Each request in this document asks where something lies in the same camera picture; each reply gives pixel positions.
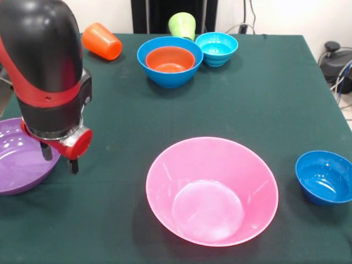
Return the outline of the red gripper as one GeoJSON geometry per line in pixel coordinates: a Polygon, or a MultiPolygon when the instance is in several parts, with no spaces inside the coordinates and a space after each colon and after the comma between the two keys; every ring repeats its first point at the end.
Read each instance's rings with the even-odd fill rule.
{"type": "Polygon", "coordinates": [[[30,133],[24,121],[20,122],[20,127],[26,135],[40,143],[42,155],[46,161],[52,160],[52,149],[55,149],[60,155],[68,159],[68,169],[71,174],[77,174],[79,172],[78,158],[89,148],[93,137],[93,131],[91,129],[80,124],[77,129],[68,136],[60,139],[47,140],[40,139],[30,133]]]}

